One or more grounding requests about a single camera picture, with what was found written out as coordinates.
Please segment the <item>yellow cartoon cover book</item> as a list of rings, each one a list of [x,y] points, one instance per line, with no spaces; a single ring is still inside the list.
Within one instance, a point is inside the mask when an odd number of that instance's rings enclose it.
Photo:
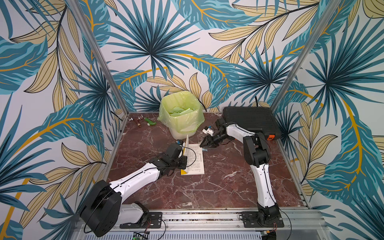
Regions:
[[[187,156],[187,167],[181,170],[182,176],[204,175],[204,158],[203,149],[199,144],[190,143],[189,136],[187,136],[183,144],[183,155]]]

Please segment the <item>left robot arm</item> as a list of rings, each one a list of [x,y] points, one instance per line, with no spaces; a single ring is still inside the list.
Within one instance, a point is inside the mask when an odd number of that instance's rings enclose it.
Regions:
[[[170,172],[186,169],[188,158],[183,155],[183,144],[182,140],[170,144],[165,152],[121,179],[95,183],[80,208],[80,218],[86,224],[84,233],[102,237],[116,225],[124,228],[150,225],[151,214],[143,204],[136,201],[126,208],[122,204],[131,195]]]

